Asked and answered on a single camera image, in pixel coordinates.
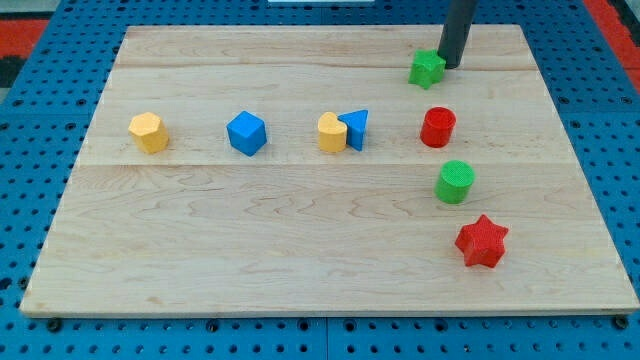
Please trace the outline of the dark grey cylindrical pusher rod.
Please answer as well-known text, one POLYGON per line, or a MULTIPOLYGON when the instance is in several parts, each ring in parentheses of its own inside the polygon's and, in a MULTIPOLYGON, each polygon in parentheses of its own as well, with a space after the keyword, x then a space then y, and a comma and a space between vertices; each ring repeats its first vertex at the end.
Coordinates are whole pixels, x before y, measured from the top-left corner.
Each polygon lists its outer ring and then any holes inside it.
POLYGON ((457 68, 462 60, 478 0, 451 0, 438 46, 438 56, 446 69, 457 68))

